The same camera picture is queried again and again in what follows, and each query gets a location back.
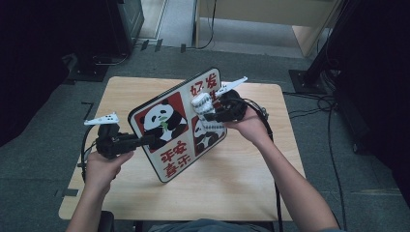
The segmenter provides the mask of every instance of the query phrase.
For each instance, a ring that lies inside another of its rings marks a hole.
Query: finger
[[[128,161],[133,156],[133,151],[122,154],[121,156],[117,157],[114,162],[121,166],[124,162]]]

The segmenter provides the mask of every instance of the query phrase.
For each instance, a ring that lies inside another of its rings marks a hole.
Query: wooden table
[[[132,132],[128,114],[135,107],[182,80],[112,77],[96,117],[117,112],[120,131]],[[281,89],[274,84],[244,83],[235,90],[266,107],[274,139],[289,161],[305,176]],[[87,144],[97,137],[90,132]],[[83,190],[80,168],[75,168],[69,189]],[[79,196],[64,197],[59,216],[70,219]],[[283,202],[283,220],[291,220]],[[235,130],[168,184],[158,179],[141,148],[122,166],[103,203],[117,219],[135,220],[277,220],[274,179],[255,147]]]
[[[200,17],[212,18],[215,0],[196,4],[196,46]],[[309,56],[323,30],[330,25],[342,0],[221,0],[215,18],[292,25],[304,56]]]

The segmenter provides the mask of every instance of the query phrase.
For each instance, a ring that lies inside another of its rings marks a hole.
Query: black device
[[[99,127],[99,137],[96,139],[97,151],[109,160],[133,151],[137,147],[155,143],[154,135],[138,138],[135,134],[120,133],[119,130],[118,124],[104,124]]]
[[[215,113],[204,114],[207,121],[232,122],[240,121],[247,112],[247,103],[235,90],[229,90],[220,96],[221,107],[216,108]]]

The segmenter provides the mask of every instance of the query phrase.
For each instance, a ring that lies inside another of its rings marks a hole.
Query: black cabinet
[[[57,8],[83,80],[103,79],[106,67],[96,63],[129,56],[144,21],[141,0],[61,1]]]
[[[335,97],[355,142],[393,170],[410,206],[408,1],[350,1],[324,46],[337,59]]]

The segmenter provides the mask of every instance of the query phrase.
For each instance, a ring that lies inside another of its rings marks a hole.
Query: hand
[[[120,172],[121,165],[133,156],[133,152],[115,159],[106,159],[97,152],[88,156],[85,189],[96,194],[106,195],[111,181]]]
[[[245,139],[253,144],[263,140],[265,137],[269,138],[266,128],[259,116],[250,107],[248,107],[243,120],[224,123],[223,125],[227,128],[238,130]]]

